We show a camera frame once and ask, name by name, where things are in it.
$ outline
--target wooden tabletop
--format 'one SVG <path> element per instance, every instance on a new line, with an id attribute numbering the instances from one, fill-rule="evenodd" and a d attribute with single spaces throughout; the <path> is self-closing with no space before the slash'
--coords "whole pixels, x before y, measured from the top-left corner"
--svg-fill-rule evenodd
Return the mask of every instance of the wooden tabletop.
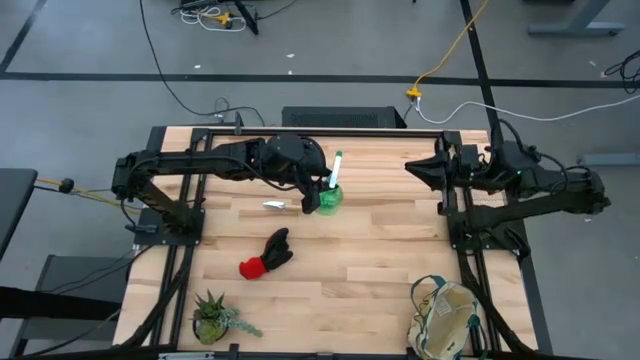
<path id="1" fill-rule="evenodd" d="M 169 127 L 163 151 L 183 151 L 192 128 Z M 466 144 L 487 145 L 485 131 L 462 131 Z M 332 163 L 344 158 L 339 183 L 344 202 L 334 216 L 266 210 L 262 203 L 299 203 L 301 194 L 279 192 L 261 181 L 207 177 L 206 221 L 196 248 L 180 333 L 180 350 L 333 352 L 404 354 L 414 308 L 409 287 L 419 277 L 438 274 L 460 281 L 444 217 L 436 213 L 440 192 L 404 170 L 404 163 L 433 156 L 432 139 L 390 137 L 314 137 Z M 214 146 L 251 137 L 216 136 Z M 178 198 L 182 176 L 156 177 L 154 183 Z M 502 204 L 502 197 L 473 192 L 476 203 Z M 262 253 L 266 239 L 289 228 L 294 256 L 256 281 L 238 273 L 242 261 Z M 114 343 L 126 340 L 158 299 L 167 247 L 157 246 L 133 264 Z M 518 263 L 507 251 L 485 251 L 496 308 L 532 348 L 537 348 Z M 421 285 L 425 296 L 433 284 Z M 225 305 L 264 332 L 256 338 L 238 330 L 212 346 L 201 345 L 191 330 L 194 294 L 225 293 Z M 169 305 L 163 342 L 173 313 Z"/>

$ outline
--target gray floor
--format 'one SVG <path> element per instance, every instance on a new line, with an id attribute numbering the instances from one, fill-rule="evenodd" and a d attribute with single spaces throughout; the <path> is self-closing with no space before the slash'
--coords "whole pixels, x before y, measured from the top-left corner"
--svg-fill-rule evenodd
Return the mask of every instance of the gray floor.
<path id="1" fill-rule="evenodd" d="M 11 44 L 35 0 L 0 0 L 0 54 Z M 418 75 L 438 63 L 463 26 L 457 1 L 300 0 L 261 24 L 261 36 L 220 34 L 184 25 L 176 1 L 146 1 L 149 30 L 167 73 Z M 261 13 L 286 0 L 256 2 Z M 477 8 L 478 0 L 472 0 Z M 493 0 L 478 33 L 492 78 L 599 80 L 610 64 L 637 50 L 635 0 L 616 1 L 603 20 L 625 21 L 616 38 L 530 38 L 526 25 L 570 16 L 572 9 Z M 295 54 L 293 58 L 286 55 Z M 136 1 L 49 0 L 11 72 L 155 73 Z M 438 76 L 476 77 L 468 41 Z M 286 105 L 386 106 L 404 110 L 404 84 L 176 83 L 195 109 L 225 96 L 280 122 Z M 482 101 L 472 86 L 422 87 L 428 116 L 447 116 L 464 101 Z M 493 88 L 498 106 L 554 116 L 618 101 L 622 90 Z M 525 142 L 565 163 L 587 152 L 638 151 L 640 101 L 570 120 L 537 123 L 504 116 Z M 258 124 L 250 113 L 245 121 Z M 182 110 L 158 82 L 0 81 L 0 166 L 32 167 L 40 176 L 72 177 L 88 188 L 109 186 L 118 156 L 144 147 L 153 125 L 211 122 Z M 435 128 L 411 113 L 412 128 Z M 486 113 L 465 108 L 445 127 L 487 129 Z M 640 333 L 640 243 L 636 240 L 640 170 L 598 169 L 613 206 L 591 222 L 548 215 L 527 221 L 554 350 L 602 359 L 635 358 Z M 34 193 L 0 263 L 0 284 L 32 289 L 48 254 L 120 256 L 131 236 L 111 207 Z M 0 355 L 17 328 L 0 323 Z M 79 348 L 92 348 L 82 344 Z"/>

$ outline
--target small plant pot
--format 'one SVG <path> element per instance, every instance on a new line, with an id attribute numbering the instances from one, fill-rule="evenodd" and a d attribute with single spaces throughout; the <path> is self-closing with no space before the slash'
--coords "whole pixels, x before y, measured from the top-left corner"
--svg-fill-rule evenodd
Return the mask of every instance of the small plant pot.
<path id="1" fill-rule="evenodd" d="M 196 331 L 198 329 L 198 325 L 200 325 L 200 320 L 193 319 L 193 321 L 191 322 L 191 330 L 193 331 L 193 335 L 196 337 L 196 339 L 200 341 L 200 335 L 198 335 L 198 332 Z M 216 339 L 216 341 L 222 339 L 227 334 L 227 331 L 229 331 L 228 326 L 224 329 L 224 331 L 222 332 L 222 335 L 220 335 Z"/>

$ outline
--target potted plant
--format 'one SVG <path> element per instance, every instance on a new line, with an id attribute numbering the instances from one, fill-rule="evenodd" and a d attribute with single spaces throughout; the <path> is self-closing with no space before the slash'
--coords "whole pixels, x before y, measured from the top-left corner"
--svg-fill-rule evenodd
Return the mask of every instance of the potted plant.
<path id="1" fill-rule="evenodd" d="M 244 330 L 257 337 L 262 336 L 262 331 L 238 319 L 240 310 L 226 309 L 222 306 L 224 294 L 216 300 L 207 290 L 207 300 L 202 299 L 198 294 L 196 294 L 196 298 L 198 308 L 193 311 L 193 333 L 202 344 L 215 343 L 227 333 L 229 328 Z"/>

